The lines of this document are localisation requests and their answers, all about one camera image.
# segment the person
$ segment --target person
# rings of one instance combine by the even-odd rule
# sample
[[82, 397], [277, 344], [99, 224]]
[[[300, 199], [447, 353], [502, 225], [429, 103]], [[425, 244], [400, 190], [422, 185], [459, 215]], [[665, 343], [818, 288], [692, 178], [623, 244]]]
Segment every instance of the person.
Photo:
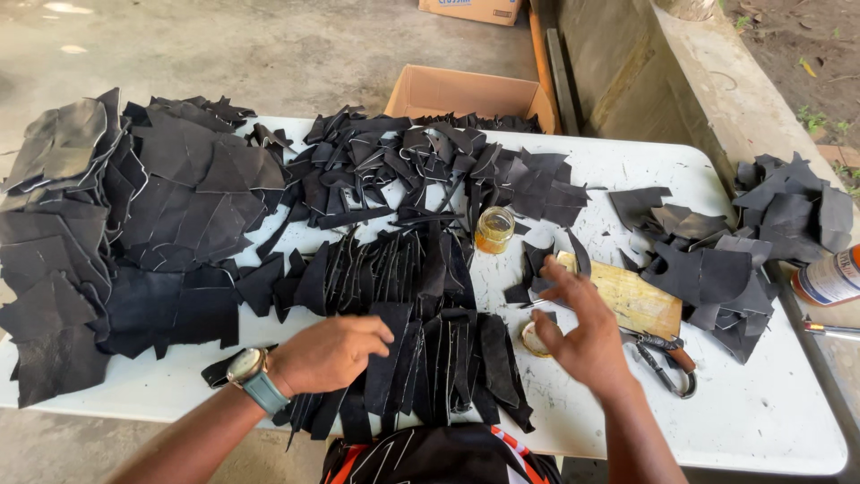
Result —
[[[580, 324], [564, 335], [536, 309], [532, 317], [537, 335], [557, 362], [590, 388], [603, 406], [609, 482], [686, 482], [648, 408], [642, 386], [627, 366], [614, 313], [587, 277], [567, 272], [553, 256], [547, 257], [541, 275], [556, 286], [540, 297], [565, 300]], [[369, 355], [388, 356], [386, 344], [393, 341], [391, 331], [378, 317], [330, 318], [269, 353], [268, 376], [287, 398], [344, 388], [364, 371]], [[227, 385], [154, 437], [107, 482], [207, 482], [266, 416], [245, 391]], [[325, 458], [321, 482], [346, 482], [347, 477], [350, 484], [560, 482], [554, 465], [546, 465], [546, 459], [483, 424], [412, 427], [370, 446], [335, 441]]]

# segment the dirt ground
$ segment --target dirt ground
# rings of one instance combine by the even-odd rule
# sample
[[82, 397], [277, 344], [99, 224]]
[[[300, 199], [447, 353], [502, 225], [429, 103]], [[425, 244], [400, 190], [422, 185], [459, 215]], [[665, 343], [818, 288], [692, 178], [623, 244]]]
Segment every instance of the dirt ground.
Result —
[[724, 9], [792, 110], [823, 114], [816, 143], [860, 148], [860, 0], [725, 0]]

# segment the bottle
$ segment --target bottle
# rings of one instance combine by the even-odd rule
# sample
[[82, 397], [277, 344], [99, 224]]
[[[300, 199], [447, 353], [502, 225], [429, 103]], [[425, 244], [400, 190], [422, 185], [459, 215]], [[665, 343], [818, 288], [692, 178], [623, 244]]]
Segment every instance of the bottle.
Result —
[[502, 207], [484, 210], [478, 219], [475, 246], [488, 254], [501, 254], [513, 237], [513, 214]]
[[860, 245], [798, 270], [791, 287], [814, 306], [830, 307], [860, 299]]

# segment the gray watch strap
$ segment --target gray watch strap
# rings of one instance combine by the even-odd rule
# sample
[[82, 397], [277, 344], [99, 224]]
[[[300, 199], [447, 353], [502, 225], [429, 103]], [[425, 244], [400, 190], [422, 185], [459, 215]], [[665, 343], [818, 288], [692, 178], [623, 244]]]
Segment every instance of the gray watch strap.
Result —
[[276, 414], [290, 403], [272, 383], [265, 371], [251, 376], [242, 384], [242, 388], [251, 395], [251, 398], [270, 415]]

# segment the cutting board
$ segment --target cutting board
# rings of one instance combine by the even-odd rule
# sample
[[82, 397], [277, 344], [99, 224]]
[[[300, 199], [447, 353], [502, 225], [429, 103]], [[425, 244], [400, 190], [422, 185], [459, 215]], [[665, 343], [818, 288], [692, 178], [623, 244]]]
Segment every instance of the cutting board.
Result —
[[[558, 263], [576, 272], [576, 255], [559, 251]], [[645, 282], [638, 274], [614, 265], [591, 261], [591, 281], [618, 325], [649, 332], [672, 341], [681, 327], [681, 300]]]

